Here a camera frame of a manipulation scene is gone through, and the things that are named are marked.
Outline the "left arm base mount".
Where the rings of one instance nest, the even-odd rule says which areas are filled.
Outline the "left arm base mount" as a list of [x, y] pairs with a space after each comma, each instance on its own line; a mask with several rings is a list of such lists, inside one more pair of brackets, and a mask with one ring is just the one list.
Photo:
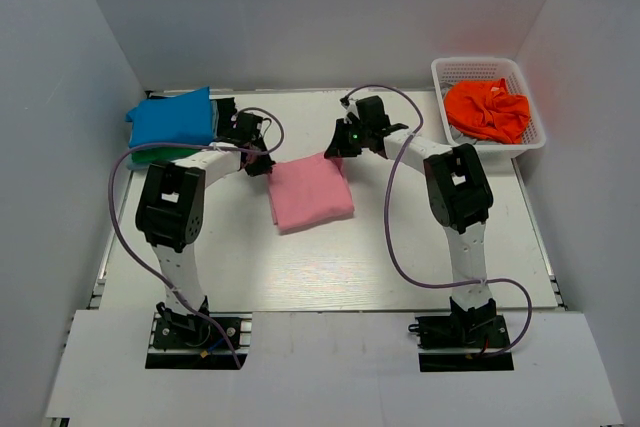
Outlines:
[[156, 305], [148, 341], [147, 370], [238, 370], [249, 353], [252, 316], [222, 314], [213, 319], [224, 330], [235, 353], [220, 331], [192, 314], [175, 314], [163, 303]]

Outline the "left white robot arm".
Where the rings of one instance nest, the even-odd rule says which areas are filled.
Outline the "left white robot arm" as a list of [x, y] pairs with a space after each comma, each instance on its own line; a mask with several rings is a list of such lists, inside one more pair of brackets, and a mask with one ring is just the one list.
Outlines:
[[220, 137], [210, 148], [179, 160], [154, 162], [147, 170], [135, 225], [170, 283], [158, 313], [191, 346], [205, 343], [212, 325], [194, 248], [204, 223], [205, 192], [239, 171], [250, 177], [272, 172], [275, 162], [262, 134], [265, 114], [259, 108], [220, 114]]

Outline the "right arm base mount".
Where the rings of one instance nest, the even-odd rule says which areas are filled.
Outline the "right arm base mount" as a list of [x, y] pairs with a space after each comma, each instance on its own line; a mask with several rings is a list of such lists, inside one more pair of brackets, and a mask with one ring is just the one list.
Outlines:
[[417, 339], [421, 373], [507, 372], [514, 370], [510, 352], [495, 352], [510, 345], [505, 319], [465, 332], [454, 316], [418, 316], [407, 328]]

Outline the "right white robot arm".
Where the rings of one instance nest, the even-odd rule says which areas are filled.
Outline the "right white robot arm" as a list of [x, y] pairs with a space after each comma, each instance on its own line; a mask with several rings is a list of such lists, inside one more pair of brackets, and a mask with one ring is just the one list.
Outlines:
[[[407, 282], [426, 289], [449, 289], [450, 331], [461, 344], [484, 338], [496, 317], [496, 304], [486, 280], [484, 235], [493, 194], [476, 149], [436, 143], [402, 123], [393, 124], [378, 96], [340, 99], [345, 115], [335, 124], [324, 153], [327, 159], [357, 157], [365, 149], [393, 162], [383, 203], [384, 235], [392, 264]], [[408, 276], [393, 250], [390, 201], [398, 166], [404, 164], [425, 177], [429, 207], [444, 229], [453, 281], [427, 284]]]

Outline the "pink t shirt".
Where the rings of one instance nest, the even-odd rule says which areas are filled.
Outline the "pink t shirt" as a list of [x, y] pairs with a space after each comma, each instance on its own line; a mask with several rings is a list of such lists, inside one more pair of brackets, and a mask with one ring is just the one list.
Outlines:
[[273, 223], [281, 234], [355, 212], [343, 160], [323, 153], [276, 164], [267, 177]]

